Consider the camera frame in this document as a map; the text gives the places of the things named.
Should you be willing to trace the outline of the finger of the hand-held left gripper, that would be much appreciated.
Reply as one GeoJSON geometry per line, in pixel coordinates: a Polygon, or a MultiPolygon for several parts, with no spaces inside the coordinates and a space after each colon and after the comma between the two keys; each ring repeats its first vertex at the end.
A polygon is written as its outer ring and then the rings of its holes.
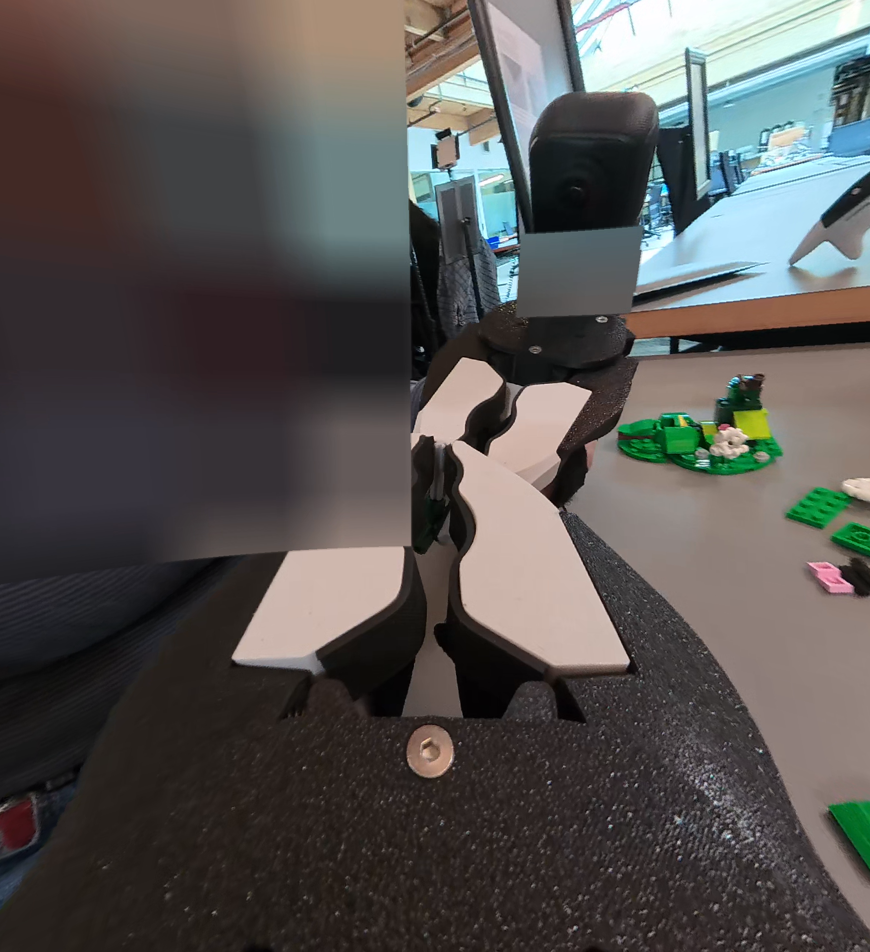
{"type": "Polygon", "coordinates": [[[551,491],[561,466],[560,444],[590,396],[588,389],[570,383],[523,387],[485,455],[536,489],[551,491]]]}
{"type": "Polygon", "coordinates": [[[432,437],[445,446],[483,448],[500,428],[506,403],[506,383],[489,363],[463,358],[419,411],[413,440],[432,437]]]}

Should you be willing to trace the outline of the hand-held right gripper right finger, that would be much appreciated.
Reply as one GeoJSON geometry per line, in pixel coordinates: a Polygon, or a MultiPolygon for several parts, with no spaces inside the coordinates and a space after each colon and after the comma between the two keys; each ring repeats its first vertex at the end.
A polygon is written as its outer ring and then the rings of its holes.
{"type": "Polygon", "coordinates": [[[464,442],[444,454],[449,571],[442,650],[465,718],[500,718],[528,683],[623,676],[631,658],[560,508],[464,442]]]}

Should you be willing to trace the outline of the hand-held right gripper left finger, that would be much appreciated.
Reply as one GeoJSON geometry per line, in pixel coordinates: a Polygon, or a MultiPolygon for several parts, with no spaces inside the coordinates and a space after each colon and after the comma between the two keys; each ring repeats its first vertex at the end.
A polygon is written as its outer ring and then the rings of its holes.
{"type": "Polygon", "coordinates": [[[335,679],[358,698],[410,677],[425,633],[412,548],[291,551],[232,660],[335,679]]]}

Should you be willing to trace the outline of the small dark green lego piece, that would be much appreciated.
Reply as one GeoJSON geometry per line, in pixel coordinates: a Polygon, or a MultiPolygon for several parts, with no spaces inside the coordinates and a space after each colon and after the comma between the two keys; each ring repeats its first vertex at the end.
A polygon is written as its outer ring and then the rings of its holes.
{"type": "Polygon", "coordinates": [[[437,541],[449,513],[444,497],[444,446],[428,435],[410,436],[412,545],[423,555],[437,541]]]}

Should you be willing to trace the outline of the green lego garden build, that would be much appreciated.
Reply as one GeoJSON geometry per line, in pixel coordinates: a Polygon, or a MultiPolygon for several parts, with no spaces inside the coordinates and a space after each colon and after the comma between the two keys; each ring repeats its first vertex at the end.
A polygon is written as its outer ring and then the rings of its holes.
{"type": "Polygon", "coordinates": [[[714,476],[764,470],[784,454],[762,403],[764,381],[761,373],[733,377],[715,401],[710,420],[667,412],[622,424],[617,429],[619,450],[641,462],[714,476]]]}

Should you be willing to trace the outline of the pink lego plate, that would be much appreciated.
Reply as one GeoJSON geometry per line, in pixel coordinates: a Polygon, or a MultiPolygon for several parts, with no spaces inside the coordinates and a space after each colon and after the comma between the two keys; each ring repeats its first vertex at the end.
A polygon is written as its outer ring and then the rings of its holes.
{"type": "Polygon", "coordinates": [[[829,594],[851,596],[856,593],[855,586],[839,566],[827,562],[809,562],[806,566],[819,586],[829,594]]]}

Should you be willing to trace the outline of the grey jacket on stand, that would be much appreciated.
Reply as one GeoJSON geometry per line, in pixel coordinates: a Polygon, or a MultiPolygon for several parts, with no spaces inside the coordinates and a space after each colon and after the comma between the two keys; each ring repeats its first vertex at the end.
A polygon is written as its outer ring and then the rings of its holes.
{"type": "Polygon", "coordinates": [[[458,337],[470,324],[479,321],[476,301],[488,314],[500,306],[496,256],[483,237],[476,234],[473,244],[475,269],[467,252],[448,263],[440,250],[437,281],[437,314],[443,336],[447,340],[458,337]]]}

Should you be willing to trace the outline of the wooden edged table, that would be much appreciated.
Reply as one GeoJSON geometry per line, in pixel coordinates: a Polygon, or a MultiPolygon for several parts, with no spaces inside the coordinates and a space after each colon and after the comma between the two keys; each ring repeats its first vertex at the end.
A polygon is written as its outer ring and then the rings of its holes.
{"type": "Polygon", "coordinates": [[[674,272],[754,266],[711,284],[668,290],[626,316],[640,338],[698,340],[737,333],[870,323],[870,229],[848,259],[825,243],[791,266],[823,212],[870,172],[870,157],[823,158],[750,177],[640,269],[640,282],[674,272]]]}

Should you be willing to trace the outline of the small black framed panel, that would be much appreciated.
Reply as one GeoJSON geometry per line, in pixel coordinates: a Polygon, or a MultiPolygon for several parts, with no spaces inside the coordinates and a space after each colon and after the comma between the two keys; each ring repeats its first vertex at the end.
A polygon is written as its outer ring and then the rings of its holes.
{"type": "Polygon", "coordinates": [[[711,188],[711,148],[707,55],[688,47],[684,51],[687,82],[688,122],[693,150],[695,200],[705,198],[711,188]]]}

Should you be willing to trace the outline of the large black framed panel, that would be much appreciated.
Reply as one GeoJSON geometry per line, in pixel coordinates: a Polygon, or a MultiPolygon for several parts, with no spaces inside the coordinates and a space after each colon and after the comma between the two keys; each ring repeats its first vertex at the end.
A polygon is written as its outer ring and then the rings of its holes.
{"type": "Polygon", "coordinates": [[[537,119],[584,91],[570,1],[469,1],[500,138],[514,183],[519,235],[532,232],[529,148],[537,119]]]}

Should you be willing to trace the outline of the black and white handheld device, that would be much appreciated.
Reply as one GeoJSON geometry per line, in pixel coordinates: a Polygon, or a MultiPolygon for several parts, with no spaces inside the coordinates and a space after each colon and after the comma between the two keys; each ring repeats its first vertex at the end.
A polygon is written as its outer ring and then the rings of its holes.
{"type": "Polygon", "coordinates": [[[870,230],[870,171],[852,184],[801,240],[789,259],[795,266],[822,244],[831,244],[844,257],[857,260],[870,230]]]}

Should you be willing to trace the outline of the blue jeans with red patch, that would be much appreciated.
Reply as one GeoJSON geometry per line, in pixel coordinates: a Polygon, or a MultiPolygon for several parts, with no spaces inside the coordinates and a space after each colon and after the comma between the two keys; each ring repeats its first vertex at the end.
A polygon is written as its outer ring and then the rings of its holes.
{"type": "Polygon", "coordinates": [[[0,803],[0,908],[36,863],[78,781],[74,771],[0,803]]]}

